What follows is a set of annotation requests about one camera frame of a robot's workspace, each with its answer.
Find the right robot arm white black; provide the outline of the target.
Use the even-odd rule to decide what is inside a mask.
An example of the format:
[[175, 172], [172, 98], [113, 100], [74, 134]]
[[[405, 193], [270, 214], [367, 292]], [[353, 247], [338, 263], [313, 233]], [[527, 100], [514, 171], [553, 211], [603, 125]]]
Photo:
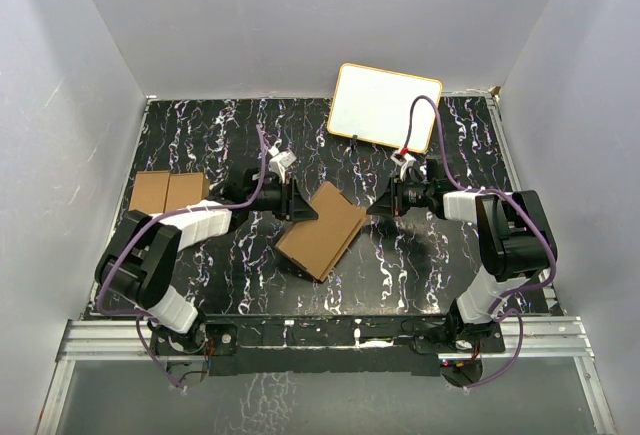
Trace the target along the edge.
[[415, 339], [416, 346], [478, 351], [497, 332], [499, 312], [508, 298], [550, 268], [557, 257], [540, 198], [532, 190], [498, 194], [459, 188], [438, 161], [429, 159], [425, 174], [404, 162], [367, 213], [402, 217], [412, 208], [426, 208], [440, 220], [473, 225], [481, 262], [441, 323], [411, 322], [402, 331]]

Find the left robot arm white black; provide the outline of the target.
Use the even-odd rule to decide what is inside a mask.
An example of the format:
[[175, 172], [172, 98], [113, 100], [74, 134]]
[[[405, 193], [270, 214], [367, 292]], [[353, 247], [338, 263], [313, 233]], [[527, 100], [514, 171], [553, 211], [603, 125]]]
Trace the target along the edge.
[[232, 177], [212, 189], [207, 199], [162, 218], [142, 237], [137, 234], [152, 216], [127, 212], [97, 264], [100, 289], [144, 312], [149, 328], [172, 349], [185, 354], [202, 351], [206, 317], [171, 284], [178, 253], [235, 231], [252, 211], [268, 211], [287, 222], [319, 218], [294, 179], [271, 173], [259, 185], [259, 176], [254, 168]]

